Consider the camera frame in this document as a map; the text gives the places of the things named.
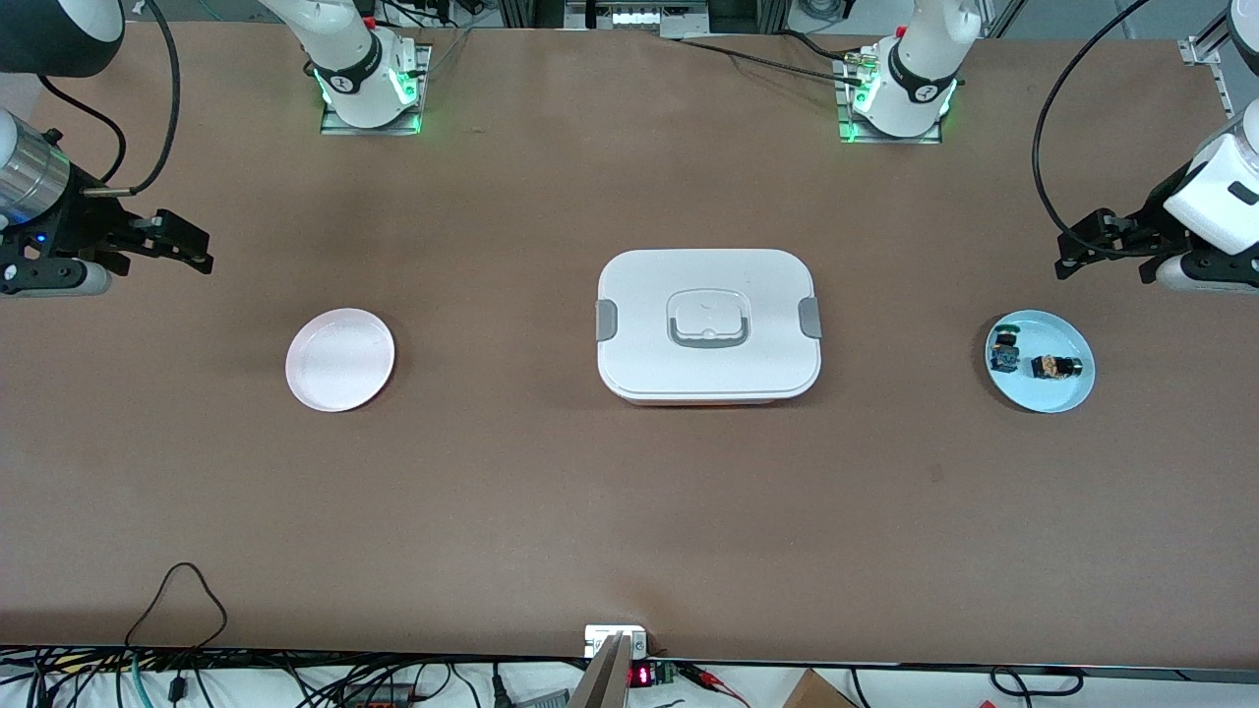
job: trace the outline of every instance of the black connector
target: black connector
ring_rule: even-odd
[[[499,664],[494,665],[494,708],[515,708],[511,697],[507,695],[507,687],[502,685],[502,677],[499,675]]]
[[[184,677],[170,679],[170,688],[166,689],[166,700],[179,703],[185,695],[188,695],[188,679]]]

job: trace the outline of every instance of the brown table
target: brown table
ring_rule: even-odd
[[[1027,155],[1075,43],[981,43],[946,145],[889,147],[841,144],[823,82],[637,33],[473,33],[422,136],[320,137],[285,28],[176,30],[184,120],[135,207],[208,229],[215,271],[145,261],[104,297],[0,307],[0,641],[118,641],[191,559],[227,645],[573,654],[587,622],[636,621],[706,658],[1259,668],[1255,302],[1136,262],[1054,280]],[[1171,43],[1095,54],[1045,137],[1068,219],[1137,207],[1224,120]],[[118,184],[156,154],[166,72],[130,26],[63,82],[127,128]],[[50,98],[34,122],[112,156]],[[807,394],[603,387],[599,270],[681,246],[810,265]],[[316,413],[283,357],[340,306],[384,317],[399,363]],[[977,348],[1022,307],[1090,338],[1081,408],[996,398]],[[212,616],[183,577],[140,640]]]

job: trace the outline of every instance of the metal stand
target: metal stand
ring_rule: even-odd
[[[324,101],[324,117],[320,121],[321,135],[417,135],[424,122],[424,94],[428,93],[428,64],[433,55],[433,47],[429,44],[415,45],[414,66],[404,66],[404,71],[415,71],[414,79],[415,102],[407,107],[398,117],[379,127],[355,127],[341,120],[336,111]]]
[[[594,659],[568,708],[624,708],[630,665],[646,656],[647,632],[635,626],[592,625],[585,627],[585,635],[587,650],[596,650]]]
[[[1215,88],[1220,92],[1220,102],[1224,103],[1224,112],[1233,117],[1233,100],[1229,98],[1229,88],[1224,84],[1224,72],[1220,71],[1220,48],[1231,39],[1229,34],[1229,10],[1225,8],[1196,35],[1182,39],[1176,44],[1181,50],[1181,59],[1186,66],[1206,66],[1211,68],[1215,78]]]
[[[871,52],[872,49],[870,47],[861,48],[862,54],[869,54]],[[841,62],[840,59],[831,62],[831,71],[840,78],[856,77],[865,79],[865,77],[859,76],[859,73],[855,72],[847,62]],[[861,96],[862,91],[865,91],[862,87],[849,86],[838,79],[835,82],[835,103],[840,111],[840,137],[844,139],[844,142],[904,142],[909,145],[939,145],[943,140],[943,134],[940,132],[940,118],[935,118],[930,130],[915,137],[893,137],[874,127],[874,125],[871,125],[865,116],[852,110],[852,103],[864,98]]]

